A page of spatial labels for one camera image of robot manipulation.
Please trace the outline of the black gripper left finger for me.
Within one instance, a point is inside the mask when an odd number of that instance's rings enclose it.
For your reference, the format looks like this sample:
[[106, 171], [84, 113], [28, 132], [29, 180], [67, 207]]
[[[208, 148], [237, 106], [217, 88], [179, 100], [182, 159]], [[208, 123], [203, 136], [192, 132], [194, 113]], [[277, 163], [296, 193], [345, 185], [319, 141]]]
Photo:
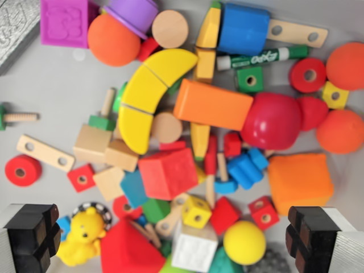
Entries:
[[47, 272], [61, 241], [55, 204], [10, 204], [1, 211], [1, 272]]

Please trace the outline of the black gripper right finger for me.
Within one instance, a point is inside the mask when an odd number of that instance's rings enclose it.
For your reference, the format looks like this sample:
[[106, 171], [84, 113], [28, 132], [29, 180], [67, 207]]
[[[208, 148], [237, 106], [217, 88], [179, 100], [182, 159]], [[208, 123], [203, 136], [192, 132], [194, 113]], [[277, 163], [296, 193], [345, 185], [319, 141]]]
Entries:
[[363, 272], [363, 232], [334, 207], [292, 206], [286, 248], [298, 272]]

